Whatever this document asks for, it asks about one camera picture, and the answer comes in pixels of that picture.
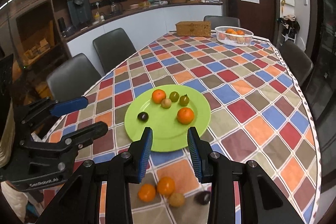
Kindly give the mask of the orange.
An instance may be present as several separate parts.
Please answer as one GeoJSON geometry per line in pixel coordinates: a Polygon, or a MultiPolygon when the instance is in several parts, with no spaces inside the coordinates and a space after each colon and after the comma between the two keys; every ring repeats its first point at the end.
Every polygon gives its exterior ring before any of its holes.
{"type": "Polygon", "coordinates": [[[175,191],[175,182],[171,177],[162,177],[157,184],[157,192],[169,197],[175,191]]]}
{"type": "Polygon", "coordinates": [[[151,202],[155,199],[156,189],[152,184],[143,184],[138,191],[138,198],[143,202],[151,202]]]}
{"type": "Polygon", "coordinates": [[[195,118],[193,110],[189,107],[183,107],[177,112],[177,120],[181,124],[190,124],[195,118]]]}
{"type": "Polygon", "coordinates": [[[151,94],[151,99],[154,103],[160,104],[166,98],[166,93],[162,89],[155,89],[151,94]]]}

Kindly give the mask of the dark plum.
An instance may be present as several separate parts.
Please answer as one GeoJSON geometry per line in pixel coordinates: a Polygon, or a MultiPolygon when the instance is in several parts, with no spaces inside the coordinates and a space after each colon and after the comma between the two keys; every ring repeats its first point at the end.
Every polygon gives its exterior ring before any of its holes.
{"type": "Polygon", "coordinates": [[[147,114],[146,112],[140,112],[137,116],[137,119],[141,122],[147,122],[149,119],[149,114],[147,114]]]}
{"type": "Polygon", "coordinates": [[[195,195],[194,200],[200,205],[207,205],[211,201],[211,192],[208,190],[199,192],[195,195]]]}

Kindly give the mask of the beige fruit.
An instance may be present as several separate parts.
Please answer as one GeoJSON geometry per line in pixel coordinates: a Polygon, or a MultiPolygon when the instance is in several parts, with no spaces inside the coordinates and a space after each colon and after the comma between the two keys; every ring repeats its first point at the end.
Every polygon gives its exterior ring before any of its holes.
{"type": "Polygon", "coordinates": [[[169,205],[171,207],[181,207],[185,203],[185,196],[182,193],[174,192],[169,197],[169,205]]]}

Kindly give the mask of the green round plate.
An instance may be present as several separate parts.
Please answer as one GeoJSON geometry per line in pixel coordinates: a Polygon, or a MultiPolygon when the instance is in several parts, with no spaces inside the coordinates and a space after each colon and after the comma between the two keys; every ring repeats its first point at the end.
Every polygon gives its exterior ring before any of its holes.
{"type": "Polygon", "coordinates": [[[149,89],[136,95],[134,101],[128,107],[125,114],[125,130],[132,141],[139,140],[145,127],[153,131],[153,144],[151,150],[154,152],[171,152],[187,147],[187,130],[195,127],[201,136],[207,129],[211,119],[211,109],[208,100],[197,90],[184,85],[163,85],[159,89],[165,91],[166,95],[171,92],[178,92],[183,96],[187,94],[190,99],[187,107],[195,114],[190,124],[181,124],[177,120],[177,112],[182,108],[178,102],[173,102],[169,109],[164,109],[151,99],[151,94],[156,88],[149,89]],[[149,114],[147,122],[137,119],[140,112],[149,114]]]}

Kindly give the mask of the black chair near left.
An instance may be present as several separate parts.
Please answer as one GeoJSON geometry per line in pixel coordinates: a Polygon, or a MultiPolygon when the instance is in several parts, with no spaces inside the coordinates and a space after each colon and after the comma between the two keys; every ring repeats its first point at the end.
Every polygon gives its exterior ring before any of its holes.
{"type": "Polygon", "coordinates": [[[52,97],[60,102],[78,98],[101,78],[84,53],[72,57],[47,77],[52,97]]]}

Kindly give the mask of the orange on plate front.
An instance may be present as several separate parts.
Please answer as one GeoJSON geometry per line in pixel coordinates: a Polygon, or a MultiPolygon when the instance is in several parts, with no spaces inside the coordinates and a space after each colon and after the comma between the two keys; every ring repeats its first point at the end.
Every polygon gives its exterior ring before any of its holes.
{"type": "Polygon", "coordinates": [[[183,107],[177,112],[177,120],[181,124],[190,124],[195,118],[193,110],[189,107],[183,107]]]}

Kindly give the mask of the checkered colourful tablecloth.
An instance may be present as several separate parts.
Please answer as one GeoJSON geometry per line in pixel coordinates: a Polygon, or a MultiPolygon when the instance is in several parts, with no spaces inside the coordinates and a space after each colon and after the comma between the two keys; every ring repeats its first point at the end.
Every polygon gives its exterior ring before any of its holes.
{"type": "Polygon", "coordinates": [[[185,197],[172,207],[157,194],[139,199],[130,186],[135,223],[205,223],[208,206],[197,194],[210,190],[194,175],[187,129],[177,121],[181,108],[152,101],[155,89],[190,99],[194,126],[212,149],[233,161],[256,161],[283,192],[305,223],[313,223],[321,187],[319,144],[314,121],[298,81],[279,52],[265,40],[247,47],[225,46],[216,38],[179,37],[169,32],[145,46],[86,92],[88,106],[60,118],[47,135],[51,143],[94,122],[108,126],[105,136],[79,151],[76,165],[96,163],[126,151],[140,137],[138,113],[149,114],[153,150],[144,184],[175,182],[185,197]]]}

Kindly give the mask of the green fruit right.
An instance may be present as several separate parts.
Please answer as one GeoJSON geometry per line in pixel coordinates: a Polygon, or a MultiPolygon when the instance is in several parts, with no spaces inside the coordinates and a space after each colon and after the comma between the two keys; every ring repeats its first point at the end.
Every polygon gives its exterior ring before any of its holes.
{"type": "Polygon", "coordinates": [[[189,104],[189,102],[190,102],[190,99],[187,96],[187,94],[185,94],[185,95],[183,95],[179,98],[179,104],[181,106],[187,106],[189,104]]]}

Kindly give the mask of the green fruit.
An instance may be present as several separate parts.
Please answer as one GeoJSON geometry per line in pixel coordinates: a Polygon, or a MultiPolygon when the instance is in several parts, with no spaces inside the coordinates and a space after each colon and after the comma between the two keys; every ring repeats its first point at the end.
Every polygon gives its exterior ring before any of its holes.
{"type": "Polygon", "coordinates": [[[179,93],[178,92],[171,92],[169,99],[171,102],[178,102],[179,101],[179,93]]]}
{"type": "Polygon", "coordinates": [[[187,96],[187,94],[185,94],[185,95],[183,95],[179,98],[179,104],[181,106],[187,106],[189,104],[189,102],[190,102],[190,99],[187,96]]]}

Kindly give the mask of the beige round fruit plate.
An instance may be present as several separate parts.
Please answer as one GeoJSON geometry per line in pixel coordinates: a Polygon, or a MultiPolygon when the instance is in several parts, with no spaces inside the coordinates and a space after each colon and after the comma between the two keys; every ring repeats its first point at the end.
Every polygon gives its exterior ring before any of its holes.
{"type": "Polygon", "coordinates": [[[164,109],[169,109],[171,107],[171,99],[169,98],[165,98],[161,101],[161,107],[164,108],[164,109]]]}

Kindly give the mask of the green fruit left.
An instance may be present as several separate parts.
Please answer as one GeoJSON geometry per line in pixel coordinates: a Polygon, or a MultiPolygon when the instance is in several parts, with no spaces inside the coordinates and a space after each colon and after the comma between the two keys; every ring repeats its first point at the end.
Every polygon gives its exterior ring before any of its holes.
{"type": "Polygon", "coordinates": [[[178,102],[179,101],[179,93],[178,92],[171,92],[169,99],[171,102],[178,102]]]}

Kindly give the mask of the black chair right side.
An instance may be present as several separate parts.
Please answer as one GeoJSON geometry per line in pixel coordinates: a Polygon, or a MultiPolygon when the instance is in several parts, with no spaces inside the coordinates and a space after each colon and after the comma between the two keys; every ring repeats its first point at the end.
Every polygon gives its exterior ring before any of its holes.
{"type": "Polygon", "coordinates": [[[313,62],[304,51],[290,40],[286,40],[280,46],[279,51],[291,73],[298,81],[301,90],[306,92],[313,72],[313,62]]]}

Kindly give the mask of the glass kettle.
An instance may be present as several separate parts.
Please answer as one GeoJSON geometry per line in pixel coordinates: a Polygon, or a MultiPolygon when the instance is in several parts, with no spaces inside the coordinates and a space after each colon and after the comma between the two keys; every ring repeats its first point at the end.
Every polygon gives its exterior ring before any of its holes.
{"type": "Polygon", "coordinates": [[[110,0],[111,15],[118,16],[123,13],[122,4],[119,0],[110,0]]]}

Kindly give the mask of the oranges in basket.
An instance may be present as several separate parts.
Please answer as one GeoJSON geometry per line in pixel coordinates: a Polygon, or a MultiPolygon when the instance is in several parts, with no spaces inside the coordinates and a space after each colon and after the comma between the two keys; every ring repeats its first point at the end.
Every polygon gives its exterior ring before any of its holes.
{"type": "Polygon", "coordinates": [[[235,31],[234,29],[229,28],[229,29],[225,30],[224,32],[221,32],[221,33],[219,34],[219,38],[220,38],[220,39],[225,39],[225,38],[228,38],[228,39],[235,39],[235,38],[236,38],[236,35],[244,36],[244,35],[245,35],[245,32],[242,31],[242,30],[237,30],[237,31],[235,31]]]}

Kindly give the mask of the black chair far end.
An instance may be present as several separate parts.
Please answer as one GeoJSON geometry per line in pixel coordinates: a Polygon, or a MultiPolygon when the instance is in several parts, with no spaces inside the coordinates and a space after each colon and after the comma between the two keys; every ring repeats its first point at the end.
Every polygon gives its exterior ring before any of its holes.
{"type": "Polygon", "coordinates": [[[210,22],[212,30],[220,26],[240,27],[239,18],[234,18],[234,17],[229,17],[229,16],[207,15],[204,17],[203,20],[210,22]]]}

